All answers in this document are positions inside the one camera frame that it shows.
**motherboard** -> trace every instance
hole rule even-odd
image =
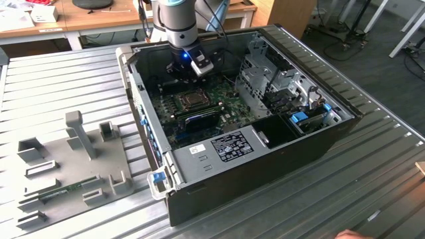
[[[236,80],[226,76],[214,77],[183,92],[152,97],[175,149],[231,132],[256,120],[235,83]]]

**cable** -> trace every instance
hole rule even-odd
[[[147,26],[150,27],[150,24],[148,24],[146,8],[144,8],[144,4],[143,4],[142,0],[139,0],[139,6],[142,8],[142,13],[143,13],[142,26],[144,28],[146,37],[150,37],[148,31],[147,31]]]
[[[87,38],[91,38],[91,39],[96,39],[96,38],[100,37],[100,35],[102,35],[102,33],[99,33],[98,36],[86,36],[86,37],[87,37]]]
[[[227,45],[228,45],[228,44],[230,44],[230,42],[228,42],[228,37],[227,37],[227,33],[226,33],[226,30],[224,30],[224,27],[223,27],[222,21],[219,20],[219,17],[218,17],[218,15],[215,14],[215,11],[214,11],[214,9],[212,9],[211,5],[208,4],[207,0],[204,0],[204,3],[206,3],[206,5],[207,5],[207,7],[210,8],[210,10],[211,10],[211,12],[212,12],[214,17],[216,18],[216,20],[218,20],[218,22],[219,22],[219,24],[220,24],[222,31],[223,31],[223,34],[224,34],[224,37],[226,37],[226,41],[227,41]]]
[[[406,56],[406,60],[404,60],[407,70],[408,70],[408,71],[412,73],[412,75],[415,75],[419,79],[422,79],[423,81],[425,81],[424,78],[423,78],[419,74],[416,74],[416,73],[414,72],[414,70],[411,70],[411,68],[410,68],[410,66],[408,66],[408,57],[411,57],[411,56],[407,55],[407,56]]]
[[[224,76],[224,78],[226,78],[228,81],[231,81],[234,84],[236,84],[235,81],[232,81],[226,75],[223,75],[223,76]]]
[[[354,56],[356,56],[356,55],[362,52],[363,49],[360,49],[359,51],[356,51],[350,57],[347,57],[347,58],[344,58],[344,59],[339,59],[339,58],[332,57],[332,56],[328,54],[328,52],[327,52],[327,50],[328,50],[332,46],[335,46],[336,44],[339,44],[339,43],[340,43],[340,40],[339,40],[336,43],[332,43],[330,46],[327,46],[327,47],[324,48],[324,54],[326,54],[326,56],[328,56],[332,60],[336,60],[336,61],[348,61],[350,59],[354,58]]]
[[[319,14],[319,18],[320,18],[320,21],[322,21],[322,25],[326,26],[324,19],[322,19],[322,15],[320,15],[319,0],[316,1],[316,7],[318,7],[318,14]]]
[[[214,27],[215,31],[219,33],[220,35],[220,31],[219,29],[214,26],[212,22],[207,19],[207,17],[204,17],[204,15],[195,9],[195,12],[204,18],[204,20],[211,24],[211,26]]]
[[[95,44],[98,44],[98,45],[100,45],[100,46],[108,46],[108,45],[112,43],[114,37],[115,37],[115,32],[114,32],[114,34],[112,34],[112,37],[111,37],[111,40],[110,40],[108,44],[106,44],[106,45],[100,44],[99,42],[96,42],[96,41],[94,41],[94,40],[91,40],[91,39],[87,39],[87,40],[91,41],[91,42],[94,42]]]

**ribbed metal surface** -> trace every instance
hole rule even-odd
[[[275,26],[267,30],[367,116],[320,160],[174,228],[166,205],[152,199],[147,186],[150,166],[124,91],[115,84],[119,69],[111,65],[111,57],[106,57],[104,62],[99,57],[112,55],[114,49],[13,60],[14,71],[6,79],[5,97],[9,98],[3,104],[7,111],[0,115],[5,120],[0,122],[2,143],[14,137],[3,135],[18,130],[27,136],[46,132],[45,140],[65,136],[58,125],[62,111],[80,105],[84,119],[91,119],[87,128],[106,119],[120,125],[139,188],[132,196],[30,234],[30,238],[55,235],[55,238],[322,239],[334,238],[336,232],[347,228],[380,238],[425,237],[425,180],[415,166],[415,162],[425,158],[423,137],[286,31]],[[91,63],[92,57],[100,62]],[[83,65],[75,59],[84,59]],[[47,75],[29,72],[43,69],[34,65],[53,62],[61,64],[51,65]],[[2,153],[7,146],[9,143],[0,146]],[[15,209],[9,196],[13,186],[6,184],[14,175],[10,161],[13,157],[0,159],[2,233],[17,233],[11,220]]]

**green circuit board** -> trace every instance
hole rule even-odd
[[[202,110],[190,109],[190,104],[186,104],[186,102],[191,103],[191,99],[195,99],[195,92],[198,92],[196,100]],[[256,120],[250,106],[227,80],[212,80],[190,91],[152,97],[152,103],[174,149],[236,130]],[[208,112],[219,112],[219,123],[198,132],[184,132],[184,119]]]

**human hand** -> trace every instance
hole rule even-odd
[[[374,239],[374,237],[366,237],[364,235],[362,235],[358,232],[354,232],[348,229],[346,229],[344,231],[342,231],[338,236],[335,237],[335,239]]]

